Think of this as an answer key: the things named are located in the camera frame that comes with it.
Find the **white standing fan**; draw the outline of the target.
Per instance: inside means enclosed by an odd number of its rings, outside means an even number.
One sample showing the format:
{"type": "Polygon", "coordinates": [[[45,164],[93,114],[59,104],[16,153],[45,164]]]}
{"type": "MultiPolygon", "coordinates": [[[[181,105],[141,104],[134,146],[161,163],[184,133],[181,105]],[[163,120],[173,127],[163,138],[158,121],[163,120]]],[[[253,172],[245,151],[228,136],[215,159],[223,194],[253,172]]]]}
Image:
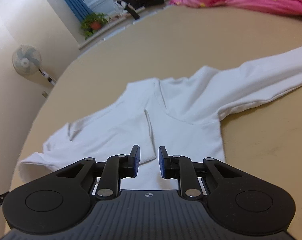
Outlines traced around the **white standing fan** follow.
{"type": "Polygon", "coordinates": [[[12,64],[15,71],[22,76],[40,73],[53,86],[56,80],[42,68],[40,52],[33,46],[21,45],[12,55],[12,64]]]}

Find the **wall socket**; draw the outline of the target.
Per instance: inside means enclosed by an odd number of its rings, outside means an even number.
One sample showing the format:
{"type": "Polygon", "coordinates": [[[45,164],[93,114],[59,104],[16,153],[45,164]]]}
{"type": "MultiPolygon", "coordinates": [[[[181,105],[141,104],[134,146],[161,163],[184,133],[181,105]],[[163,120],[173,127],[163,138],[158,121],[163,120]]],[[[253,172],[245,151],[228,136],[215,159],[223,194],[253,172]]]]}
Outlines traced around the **wall socket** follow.
{"type": "Polygon", "coordinates": [[[46,91],[43,91],[43,92],[42,92],[42,96],[43,96],[44,98],[47,98],[47,97],[48,97],[47,92],[46,92],[46,91]]]}

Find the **potted green plant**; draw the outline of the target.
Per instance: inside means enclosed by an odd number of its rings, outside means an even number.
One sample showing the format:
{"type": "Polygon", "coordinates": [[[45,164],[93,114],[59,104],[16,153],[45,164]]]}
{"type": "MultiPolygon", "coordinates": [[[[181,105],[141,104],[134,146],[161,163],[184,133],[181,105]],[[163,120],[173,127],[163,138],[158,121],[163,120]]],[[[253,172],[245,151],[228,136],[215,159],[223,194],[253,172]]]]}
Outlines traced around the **potted green plant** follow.
{"type": "Polygon", "coordinates": [[[92,13],[82,21],[80,29],[82,34],[87,40],[96,32],[98,32],[102,27],[108,24],[108,16],[104,13],[92,13]]]}

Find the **white long-sleeve shirt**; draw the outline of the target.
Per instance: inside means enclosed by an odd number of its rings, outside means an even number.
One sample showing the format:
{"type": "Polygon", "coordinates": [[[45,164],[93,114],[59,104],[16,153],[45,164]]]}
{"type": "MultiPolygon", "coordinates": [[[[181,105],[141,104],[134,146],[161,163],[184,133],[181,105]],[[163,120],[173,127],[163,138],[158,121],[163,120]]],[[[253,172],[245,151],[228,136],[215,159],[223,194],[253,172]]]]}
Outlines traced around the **white long-sleeve shirt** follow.
{"type": "Polygon", "coordinates": [[[141,150],[138,176],[126,189],[173,189],[159,171],[158,148],[193,161],[225,160],[220,122],[228,115],[269,103],[302,86],[302,47],[237,68],[204,66],[191,77],[129,83],[111,105],[65,124],[17,166],[24,183],[81,159],[105,161],[141,150]]]}

